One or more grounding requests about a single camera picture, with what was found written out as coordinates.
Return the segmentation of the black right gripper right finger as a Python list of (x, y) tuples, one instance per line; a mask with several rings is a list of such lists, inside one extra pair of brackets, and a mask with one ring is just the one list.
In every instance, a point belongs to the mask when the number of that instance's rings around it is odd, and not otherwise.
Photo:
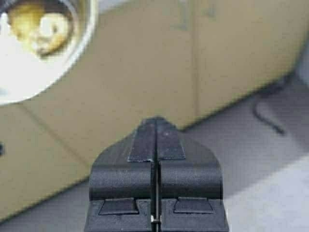
[(157, 119), (163, 232), (227, 232), (223, 175), (211, 150)]

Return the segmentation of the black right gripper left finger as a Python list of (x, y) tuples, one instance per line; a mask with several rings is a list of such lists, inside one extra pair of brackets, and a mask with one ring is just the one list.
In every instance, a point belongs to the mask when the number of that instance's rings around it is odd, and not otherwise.
[(150, 232), (156, 119), (100, 153), (89, 178), (86, 232)]

